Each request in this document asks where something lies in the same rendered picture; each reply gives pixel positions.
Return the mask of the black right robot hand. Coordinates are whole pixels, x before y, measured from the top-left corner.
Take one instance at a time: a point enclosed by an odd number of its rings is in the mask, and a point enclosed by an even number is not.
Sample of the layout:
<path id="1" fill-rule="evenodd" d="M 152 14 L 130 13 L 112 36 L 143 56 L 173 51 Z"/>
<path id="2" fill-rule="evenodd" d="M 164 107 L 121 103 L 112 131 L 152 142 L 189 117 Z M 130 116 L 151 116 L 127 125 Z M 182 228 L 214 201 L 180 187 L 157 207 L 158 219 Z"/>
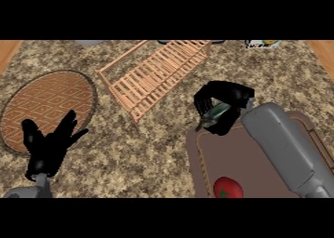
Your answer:
<path id="1" fill-rule="evenodd" d="M 200 116 L 203 116 L 213 106 L 223 102 L 231 108 L 222 114 L 214 126 L 206 128 L 211 134 L 223 136 L 237 119 L 241 116 L 241 110 L 251 107 L 254 101 L 254 89 L 237 83 L 226 81 L 208 81 L 194 95 L 194 106 Z"/>

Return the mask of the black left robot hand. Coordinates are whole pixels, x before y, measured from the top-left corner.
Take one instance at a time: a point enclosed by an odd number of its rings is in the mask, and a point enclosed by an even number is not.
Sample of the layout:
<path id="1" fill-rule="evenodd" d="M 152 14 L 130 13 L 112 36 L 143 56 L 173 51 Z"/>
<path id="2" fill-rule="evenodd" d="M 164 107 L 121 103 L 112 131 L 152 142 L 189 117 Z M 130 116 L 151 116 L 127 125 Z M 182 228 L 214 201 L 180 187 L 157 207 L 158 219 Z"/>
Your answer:
<path id="1" fill-rule="evenodd" d="M 30 152 L 30 162 L 25 178 L 36 181 L 39 174 L 52 178 L 59 170 L 70 146 L 76 143 L 89 130 L 84 128 L 77 133 L 73 129 L 77 125 L 76 112 L 70 110 L 55 130 L 43 135 L 37 124 L 25 119 L 21 123 L 24 131 L 24 145 Z"/>

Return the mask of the dark green eggplant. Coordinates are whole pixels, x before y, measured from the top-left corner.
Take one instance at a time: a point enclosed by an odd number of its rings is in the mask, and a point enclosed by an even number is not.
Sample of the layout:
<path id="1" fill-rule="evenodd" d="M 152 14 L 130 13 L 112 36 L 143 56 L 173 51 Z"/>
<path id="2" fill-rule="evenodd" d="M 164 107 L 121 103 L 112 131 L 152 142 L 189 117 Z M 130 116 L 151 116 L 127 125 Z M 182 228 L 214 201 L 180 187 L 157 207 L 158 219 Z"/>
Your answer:
<path id="1" fill-rule="evenodd" d="M 200 124 L 195 128 L 195 131 L 200 131 L 203 128 L 214 126 L 219 122 L 222 114 L 228 111 L 229 108 L 231 106 L 226 103 L 219 102 L 207 111 L 207 113 L 201 116 Z"/>

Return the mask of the wooden tiered shelf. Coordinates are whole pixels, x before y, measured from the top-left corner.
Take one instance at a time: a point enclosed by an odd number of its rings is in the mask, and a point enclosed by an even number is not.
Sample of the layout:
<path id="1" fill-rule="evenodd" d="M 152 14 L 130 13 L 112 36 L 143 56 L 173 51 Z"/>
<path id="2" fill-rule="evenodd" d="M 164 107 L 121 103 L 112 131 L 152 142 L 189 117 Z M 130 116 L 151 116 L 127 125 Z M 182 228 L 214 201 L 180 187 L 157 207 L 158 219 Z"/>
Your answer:
<path id="1" fill-rule="evenodd" d="M 109 93 L 127 110 L 135 122 L 143 117 L 172 88 L 208 56 L 210 40 L 170 40 L 124 76 L 111 83 L 104 71 L 145 44 L 142 40 L 101 69 L 96 70 Z"/>

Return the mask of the brown rectangular tray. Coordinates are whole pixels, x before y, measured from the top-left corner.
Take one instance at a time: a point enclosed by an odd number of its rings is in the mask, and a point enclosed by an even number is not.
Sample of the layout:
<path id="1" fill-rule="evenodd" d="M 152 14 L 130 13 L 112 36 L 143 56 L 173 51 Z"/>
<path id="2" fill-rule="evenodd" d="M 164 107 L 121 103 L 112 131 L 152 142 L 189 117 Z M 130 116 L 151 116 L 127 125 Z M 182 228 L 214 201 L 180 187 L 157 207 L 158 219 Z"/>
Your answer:
<path id="1" fill-rule="evenodd" d="M 290 111 L 285 114 L 319 154 L 313 168 L 322 168 L 328 178 L 322 178 L 318 172 L 315 177 L 322 181 L 325 193 L 334 198 L 334 160 L 318 131 L 302 112 Z M 299 198 L 285 186 L 241 121 L 237 121 L 225 136 L 217 136 L 204 129 L 191 129 L 186 132 L 186 152 L 197 197 L 214 197 L 213 184 L 217 178 L 228 177 L 239 183 L 244 198 Z"/>

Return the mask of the brown oval woven placemat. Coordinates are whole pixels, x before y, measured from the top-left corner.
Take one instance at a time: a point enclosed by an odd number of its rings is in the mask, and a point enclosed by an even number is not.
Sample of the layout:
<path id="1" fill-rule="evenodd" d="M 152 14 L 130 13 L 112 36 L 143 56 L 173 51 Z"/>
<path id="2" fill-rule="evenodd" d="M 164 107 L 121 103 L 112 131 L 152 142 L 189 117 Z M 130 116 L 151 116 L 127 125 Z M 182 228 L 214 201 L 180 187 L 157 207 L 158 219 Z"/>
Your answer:
<path id="1" fill-rule="evenodd" d="M 6 149 L 27 154 L 21 123 L 30 119 L 47 135 L 67 115 L 76 111 L 77 132 L 89 124 L 96 106 L 92 80 L 76 71 L 58 71 L 34 78 L 15 92 L 0 114 L 0 141 Z"/>

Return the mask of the white printed box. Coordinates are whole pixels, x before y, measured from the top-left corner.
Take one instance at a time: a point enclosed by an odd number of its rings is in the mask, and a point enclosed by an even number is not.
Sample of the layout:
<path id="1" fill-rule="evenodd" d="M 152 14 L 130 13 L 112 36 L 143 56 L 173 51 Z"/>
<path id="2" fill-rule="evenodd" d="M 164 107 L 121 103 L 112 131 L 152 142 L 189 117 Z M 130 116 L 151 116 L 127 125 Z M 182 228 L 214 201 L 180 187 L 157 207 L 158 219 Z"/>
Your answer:
<path id="1" fill-rule="evenodd" d="M 247 48 L 276 48 L 281 40 L 245 40 Z"/>

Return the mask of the red tomato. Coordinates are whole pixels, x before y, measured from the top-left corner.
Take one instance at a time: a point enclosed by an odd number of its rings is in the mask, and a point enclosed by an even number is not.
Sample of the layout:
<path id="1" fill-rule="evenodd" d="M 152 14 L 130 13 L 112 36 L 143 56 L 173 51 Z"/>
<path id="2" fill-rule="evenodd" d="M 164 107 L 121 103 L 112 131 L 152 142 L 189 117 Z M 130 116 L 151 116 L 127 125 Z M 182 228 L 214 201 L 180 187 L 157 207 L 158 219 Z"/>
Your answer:
<path id="1" fill-rule="evenodd" d="M 220 177 L 213 184 L 213 193 L 217 198 L 242 198 L 244 190 L 239 183 L 228 177 Z"/>

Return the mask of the grey round object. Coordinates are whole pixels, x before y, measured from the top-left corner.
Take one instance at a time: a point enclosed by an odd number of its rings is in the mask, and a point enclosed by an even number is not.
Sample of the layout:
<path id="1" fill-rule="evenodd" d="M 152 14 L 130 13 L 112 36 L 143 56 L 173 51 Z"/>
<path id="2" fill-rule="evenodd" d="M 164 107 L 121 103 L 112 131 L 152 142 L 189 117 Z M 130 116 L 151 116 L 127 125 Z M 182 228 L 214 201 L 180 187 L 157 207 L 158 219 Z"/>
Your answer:
<path id="1" fill-rule="evenodd" d="M 96 46 L 105 42 L 105 40 L 74 40 L 80 46 Z"/>

